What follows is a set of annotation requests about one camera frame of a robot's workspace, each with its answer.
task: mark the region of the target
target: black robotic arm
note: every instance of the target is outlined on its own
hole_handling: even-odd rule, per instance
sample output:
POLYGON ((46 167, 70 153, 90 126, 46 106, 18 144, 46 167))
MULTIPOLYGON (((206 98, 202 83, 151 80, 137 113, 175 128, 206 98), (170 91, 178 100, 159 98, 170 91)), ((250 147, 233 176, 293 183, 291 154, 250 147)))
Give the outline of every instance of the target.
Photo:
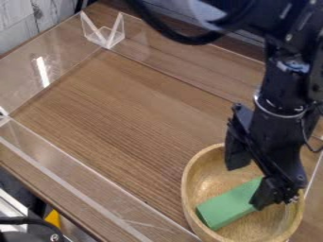
POLYGON ((250 201, 259 210, 297 201, 307 186, 301 148, 322 150, 311 148, 309 138, 323 103, 323 0, 182 1, 210 30, 199 36, 177 32, 142 0, 127 2, 161 34, 181 43, 207 44, 238 29, 265 37, 266 76, 254 96, 255 110, 234 105, 225 160, 230 170, 251 160, 263 170, 266 176, 250 201))

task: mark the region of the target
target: green block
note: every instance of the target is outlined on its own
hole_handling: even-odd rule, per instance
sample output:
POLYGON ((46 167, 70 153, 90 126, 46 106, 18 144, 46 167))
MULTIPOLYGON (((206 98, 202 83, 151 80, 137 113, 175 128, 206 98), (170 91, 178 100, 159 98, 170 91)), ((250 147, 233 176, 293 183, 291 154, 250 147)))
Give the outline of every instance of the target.
POLYGON ((211 230, 217 231, 257 211, 249 202, 259 188, 261 182, 262 178, 254 179, 198 205, 197 215, 211 230))

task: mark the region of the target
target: clear acrylic enclosure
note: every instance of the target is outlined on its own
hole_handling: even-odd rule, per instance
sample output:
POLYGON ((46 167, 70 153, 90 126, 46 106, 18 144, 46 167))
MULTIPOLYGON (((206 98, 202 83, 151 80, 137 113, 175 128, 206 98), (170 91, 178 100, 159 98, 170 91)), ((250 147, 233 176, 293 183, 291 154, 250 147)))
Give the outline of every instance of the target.
MULTIPOLYGON (((253 103, 253 90, 259 84, 254 80, 262 79, 262 64, 258 61, 214 45, 193 47, 174 43, 161 37, 142 20, 122 12, 106 13, 106 17, 99 19, 95 11, 90 10, 70 18, 0 60, 0 164, 19 176, 19 167, 12 162, 12 157, 19 157, 26 167, 32 167, 52 181, 54 188, 63 187, 62 191, 75 201, 90 206, 96 218, 90 217, 82 225, 90 227, 91 233, 100 234, 102 239, 111 242, 199 241, 182 225, 133 196, 125 187, 15 120, 22 107, 50 94, 51 89, 59 85, 59 80, 74 74, 76 68, 91 61, 92 56, 103 49, 138 61, 213 95, 219 95, 230 102, 253 103), (214 82, 215 78, 226 78, 225 76, 238 81, 231 83, 233 79, 229 78, 225 84, 214 82), (80 183, 80 177, 88 178, 87 186, 80 183), (99 219, 104 223, 107 232, 100 232, 102 228, 91 228, 91 219, 99 219)), ((322 159, 310 157, 309 208, 305 222, 291 239, 295 242, 305 241, 305 234, 311 234, 317 239, 313 241, 319 241, 319 228, 323 226, 319 211, 323 203, 319 186, 323 180, 322 159)))

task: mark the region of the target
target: clear plastic divider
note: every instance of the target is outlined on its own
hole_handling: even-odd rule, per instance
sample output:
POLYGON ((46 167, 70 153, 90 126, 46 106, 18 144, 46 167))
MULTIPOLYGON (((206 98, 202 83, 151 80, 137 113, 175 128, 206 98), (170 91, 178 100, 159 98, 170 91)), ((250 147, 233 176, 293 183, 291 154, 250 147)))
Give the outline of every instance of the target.
MULTIPOLYGON (((0 60, 0 113, 4 114, 0 116, 0 144, 111 222, 112 228, 118 228, 106 238, 111 242, 127 241, 129 237, 131 241, 199 241, 191 232, 7 115, 68 75, 102 47, 230 101, 251 102, 263 77, 263 65, 213 45, 194 47, 174 43, 141 19, 125 13, 107 16, 104 24, 88 16, 84 13, 74 16, 0 60), (92 189, 80 184, 80 177, 88 177, 87 188, 92 189)), ((318 164, 309 190, 310 208, 291 240, 295 242, 307 230, 307 222, 323 226, 318 211, 323 202, 322 171, 318 164)))
MULTIPOLYGON (((6 117, 2 123, 0 144, 139 241, 199 241, 191 232, 154 210, 116 183, 103 177, 10 117, 6 117), (88 178, 87 186, 82 185, 80 177, 88 178)), ((126 241, 123 238, 123 233, 111 233, 106 239, 111 242, 126 241)))

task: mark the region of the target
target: round bamboo tray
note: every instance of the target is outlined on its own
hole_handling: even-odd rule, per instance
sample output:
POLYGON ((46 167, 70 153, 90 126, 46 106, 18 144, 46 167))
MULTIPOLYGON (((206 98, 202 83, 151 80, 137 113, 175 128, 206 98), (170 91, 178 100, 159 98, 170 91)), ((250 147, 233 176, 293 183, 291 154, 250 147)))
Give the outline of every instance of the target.
POLYGON ((263 176, 258 166, 227 171, 223 145, 203 149, 190 161, 182 179, 183 210, 190 226, 205 242, 286 242, 295 233, 305 212, 303 192, 298 203, 271 205, 214 232, 197 216, 207 199, 263 176))

